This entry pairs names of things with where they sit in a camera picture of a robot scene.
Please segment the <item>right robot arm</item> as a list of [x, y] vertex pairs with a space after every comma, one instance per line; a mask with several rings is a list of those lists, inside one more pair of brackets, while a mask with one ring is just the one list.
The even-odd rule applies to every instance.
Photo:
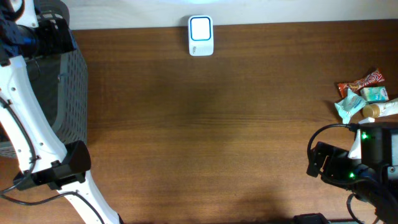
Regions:
[[[349, 151], [317, 142], [315, 138], [330, 128], [359, 131], [361, 157], [352, 159]], [[352, 198], [375, 207], [377, 219], [397, 223], [397, 123], [329, 124], [317, 130], [307, 145], [307, 175], [351, 192], [346, 206], [352, 219], [361, 223], [351, 208]]]

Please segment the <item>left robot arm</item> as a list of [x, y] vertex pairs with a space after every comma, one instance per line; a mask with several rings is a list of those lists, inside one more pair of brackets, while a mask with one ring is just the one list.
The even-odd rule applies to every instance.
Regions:
[[1, 2], [1, 155], [11, 189], [47, 185], [86, 223], [121, 223], [91, 174], [88, 69], [62, 1]]

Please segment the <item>teal snack packet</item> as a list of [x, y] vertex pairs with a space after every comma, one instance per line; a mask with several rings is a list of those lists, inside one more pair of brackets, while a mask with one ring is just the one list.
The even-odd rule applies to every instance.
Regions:
[[348, 124], [353, 115], [363, 109], [366, 105], [367, 102], [362, 96], [359, 96], [352, 92], [351, 89], [348, 89], [347, 96], [338, 103], [335, 103], [335, 108], [342, 119], [342, 123]]

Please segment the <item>teal Kleenex tissue pack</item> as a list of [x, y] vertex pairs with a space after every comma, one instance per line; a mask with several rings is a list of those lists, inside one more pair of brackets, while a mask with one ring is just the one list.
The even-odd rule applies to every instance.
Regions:
[[389, 101], [386, 87], [384, 86], [364, 87], [360, 90], [360, 94], [368, 103], [382, 103]]

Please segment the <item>red chocolate bar wrapper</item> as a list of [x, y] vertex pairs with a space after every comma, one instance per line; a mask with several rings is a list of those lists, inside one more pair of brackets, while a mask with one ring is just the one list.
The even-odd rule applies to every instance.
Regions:
[[343, 98], [345, 98], [348, 94], [348, 90], [351, 90], [352, 92], [357, 92], [364, 87], [383, 82], [384, 80], [385, 80], [385, 78], [384, 78], [383, 74], [377, 68], [359, 80], [356, 80], [353, 82], [338, 83], [337, 88], [339, 90], [340, 95]]

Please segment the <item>white tube with gold cap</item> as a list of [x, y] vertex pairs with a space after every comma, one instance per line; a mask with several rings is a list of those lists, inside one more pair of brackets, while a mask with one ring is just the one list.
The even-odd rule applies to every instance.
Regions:
[[362, 114], [365, 118], [379, 118], [397, 114], [397, 98], [385, 103], [373, 103], [366, 105]]

